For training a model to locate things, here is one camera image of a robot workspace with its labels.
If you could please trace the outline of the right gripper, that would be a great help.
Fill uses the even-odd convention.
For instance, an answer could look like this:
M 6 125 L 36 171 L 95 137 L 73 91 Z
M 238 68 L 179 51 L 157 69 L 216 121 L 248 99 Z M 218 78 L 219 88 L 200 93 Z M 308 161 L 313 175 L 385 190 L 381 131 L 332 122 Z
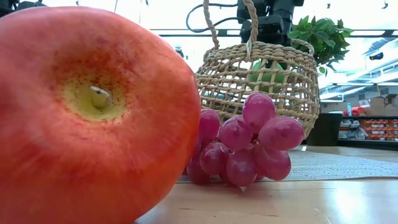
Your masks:
M 304 0 L 254 0 L 258 18 L 257 41 L 267 44 L 291 46 L 288 34 L 292 31 L 292 20 L 295 7 L 303 6 Z M 249 9 L 243 0 L 238 0 L 237 17 L 243 20 L 240 31 L 241 43 L 247 42 L 251 33 L 252 22 L 249 21 Z

